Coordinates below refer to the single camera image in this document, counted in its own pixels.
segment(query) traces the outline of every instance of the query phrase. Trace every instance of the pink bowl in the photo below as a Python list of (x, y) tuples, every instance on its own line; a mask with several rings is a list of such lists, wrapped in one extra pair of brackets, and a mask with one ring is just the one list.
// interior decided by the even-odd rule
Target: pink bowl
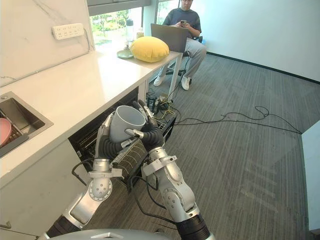
[(5, 118), (0, 118), (0, 146), (8, 141), (11, 130), (11, 123)]

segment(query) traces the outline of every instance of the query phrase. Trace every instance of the dishwasher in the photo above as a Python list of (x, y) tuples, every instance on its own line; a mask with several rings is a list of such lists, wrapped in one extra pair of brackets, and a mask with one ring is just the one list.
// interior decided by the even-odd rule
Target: dishwasher
[[(75, 132), (68, 139), (74, 148), (76, 154), (83, 162), (86, 159), (95, 157), (96, 140), (99, 127), (106, 120), (106, 118), (114, 112), (118, 106), (127, 105), (131, 106), (133, 101), (138, 101), (138, 88), (131, 91), (124, 96), (121, 100), (116, 102), (110, 108), (105, 110), (102, 114), (97, 116), (87, 125)], [(167, 141), (170, 137), (176, 117), (172, 117), (168, 122), (158, 121), (158, 126), (162, 132), (164, 141)], [(146, 159), (148, 153), (140, 140), (137, 140), (134, 144), (121, 152), (111, 163), (113, 167), (122, 169), (122, 179), (120, 182), (126, 186), (128, 193), (131, 191), (130, 181), (133, 176), (142, 176), (141, 166)], [(83, 164), (87, 172), (92, 170), (92, 163)], [(134, 178), (132, 183), (136, 184), (137, 178)]]

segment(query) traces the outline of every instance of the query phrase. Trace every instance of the white countertop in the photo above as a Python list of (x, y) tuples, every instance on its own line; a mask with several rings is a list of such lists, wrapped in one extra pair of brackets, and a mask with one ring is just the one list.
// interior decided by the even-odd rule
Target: white countertop
[(0, 159), (0, 186), (22, 173), (120, 98), (144, 83), (164, 63), (122, 60), (93, 51), (7, 86), (53, 125)]

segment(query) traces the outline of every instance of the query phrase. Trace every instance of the table leg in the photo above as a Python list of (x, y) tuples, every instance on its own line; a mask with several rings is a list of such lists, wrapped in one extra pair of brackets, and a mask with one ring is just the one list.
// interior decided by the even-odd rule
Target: table leg
[(182, 56), (183, 56), (182, 53), (179, 54), (179, 56), (177, 56), (176, 61), (175, 61), (174, 71), (173, 71), (171, 85), (170, 85), (169, 94), (168, 94), (168, 101), (170, 101), (174, 96), (173, 91), (174, 91), (175, 86), (176, 86), (176, 82), (177, 82), (177, 77), (178, 77), (178, 73), (179, 73), (179, 69), (180, 69)]
[(147, 80), (141, 83), (138, 87), (138, 99), (146, 102), (148, 87), (149, 87), (149, 79), (147, 78)]

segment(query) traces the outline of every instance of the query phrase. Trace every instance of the bottle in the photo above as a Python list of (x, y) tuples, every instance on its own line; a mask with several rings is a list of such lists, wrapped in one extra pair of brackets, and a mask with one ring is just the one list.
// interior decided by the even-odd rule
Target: bottle
[(132, 19), (127, 19), (125, 21), (126, 25), (126, 40), (128, 42), (129, 47), (134, 41), (134, 21)]
[(138, 32), (136, 33), (136, 39), (144, 37), (144, 29), (142, 27), (139, 27)]

